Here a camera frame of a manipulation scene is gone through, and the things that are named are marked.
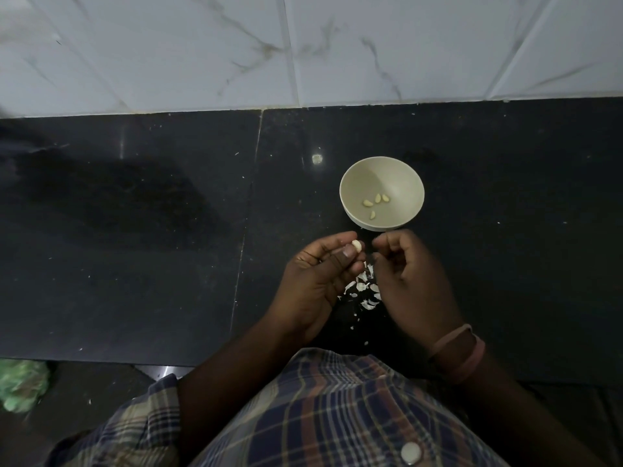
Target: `plaid shirt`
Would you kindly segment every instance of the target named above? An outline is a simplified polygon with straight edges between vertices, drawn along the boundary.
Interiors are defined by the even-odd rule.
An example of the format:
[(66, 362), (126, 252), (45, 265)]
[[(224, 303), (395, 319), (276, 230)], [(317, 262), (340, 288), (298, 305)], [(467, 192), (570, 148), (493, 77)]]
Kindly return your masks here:
[[(48, 466), (177, 465), (177, 380), (168, 376), (94, 431), (61, 441)], [(191, 463), (193, 466), (506, 463), (456, 416), (373, 356), (302, 349)]]

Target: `ceramic bowl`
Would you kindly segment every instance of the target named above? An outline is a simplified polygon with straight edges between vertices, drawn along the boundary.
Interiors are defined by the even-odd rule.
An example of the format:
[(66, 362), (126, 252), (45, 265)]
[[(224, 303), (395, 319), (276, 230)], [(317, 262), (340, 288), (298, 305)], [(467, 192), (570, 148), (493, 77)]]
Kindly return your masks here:
[[(376, 195), (389, 202), (375, 202)], [(424, 184), (409, 165), (392, 157), (368, 157), (356, 162), (339, 183), (339, 198), (348, 217), (369, 231), (384, 232), (404, 226), (422, 209)], [(364, 200), (374, 203), (367, 207)], [(376, 216), (370, 219), (371, 212)]]

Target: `white marble tile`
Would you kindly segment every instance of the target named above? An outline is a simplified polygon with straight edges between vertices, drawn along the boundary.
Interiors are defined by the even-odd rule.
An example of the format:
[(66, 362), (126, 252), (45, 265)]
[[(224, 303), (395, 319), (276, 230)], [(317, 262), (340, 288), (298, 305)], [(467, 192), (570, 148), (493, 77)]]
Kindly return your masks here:
[(623, 0), (553, 0), (492, 95), (621, 93)]
[(541, 0), (285, 0), (299, 99), (483, 98)]
[(132, 111), (292, 105), (278, 0), (32, 0)]
[(0, 0), (0, 116), (119, 111), (119, 101), (27, 0)]

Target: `hand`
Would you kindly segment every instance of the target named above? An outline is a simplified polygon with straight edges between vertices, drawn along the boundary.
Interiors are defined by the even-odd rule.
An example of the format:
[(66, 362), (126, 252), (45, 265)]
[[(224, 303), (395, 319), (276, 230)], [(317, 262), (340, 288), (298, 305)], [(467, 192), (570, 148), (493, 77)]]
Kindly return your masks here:
[(401, 330), (429, 350), (463, 325), (444, 268), (415, 234), (390, 231), (372, 245), (381, 298)]
[(304, 344), (316, 337), (338, 295), (363, 272), (366, 255), (351, 244), (355, 239), (355, 231), (327, 236), (295, 255), (285, 266), (266, 318), (287, 334), (301, 334)]

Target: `bracelet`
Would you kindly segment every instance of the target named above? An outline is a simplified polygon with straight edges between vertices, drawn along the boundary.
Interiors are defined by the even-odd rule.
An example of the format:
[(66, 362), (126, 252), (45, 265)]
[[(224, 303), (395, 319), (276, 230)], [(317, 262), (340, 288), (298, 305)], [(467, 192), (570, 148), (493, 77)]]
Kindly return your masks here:
[(463, 364), (446, 375), (446, 380), (452, 385), (463, 383), (473, 374), (474, 370), (476, 370), (476, 367), (478, 367), (480, 361), (482, 360), (482, 357), (485, 355), (485, 342), (471, 331), (471, 326), (469, 324), (464, 324), (460, 328), (449, 332), (444, 337), (439, 339), (439, 341), (432, 346), (431, 352), (429, 353), (429, 357), (433, 357), (446, 345), (448, 345), (448, 343), (454, 341), (454, 339), (461, 335), (466, 329), (469, 329), (472, 336), (476, 338), (476, 345), (474, 345), (471, 354), (463, 362)]
[(450, 331), (444, 337), (439, 339), (435, 344), (433, 344), (431, 352), (429, 352), (429, 359), (432, 359), (433, 356), (437, 355), (446, 345), (448, 345), (448, 343), (454, 341), (466, 329), (469, 329), (471, 332), (471, 325), (464, 324), (460, 328), (457, 328), (454, 331)]

